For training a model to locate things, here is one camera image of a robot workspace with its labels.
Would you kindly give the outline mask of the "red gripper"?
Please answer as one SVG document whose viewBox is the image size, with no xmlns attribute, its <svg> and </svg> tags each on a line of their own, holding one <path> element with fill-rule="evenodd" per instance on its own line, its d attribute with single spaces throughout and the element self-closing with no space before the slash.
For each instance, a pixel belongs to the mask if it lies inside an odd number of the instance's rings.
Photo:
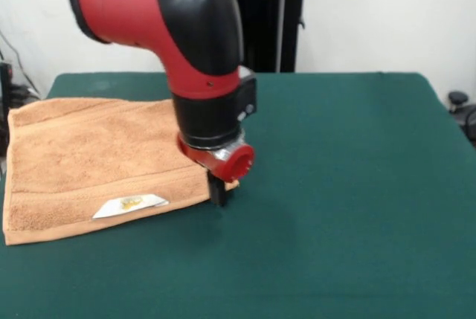
<svg viewBox="0 0 476 319">
<path fill-rule="evenodd" d="M 192 148 L 180 135 L 177 135 L 177 145 L 184 156 L 208 170 L 210 201 L 220 207 L 227 201 L 225 182 L 233 182 L 247 175 L 255 159 L 254 149 L 245 142 L 244 135 L 215 150 Z"/>
</svg>

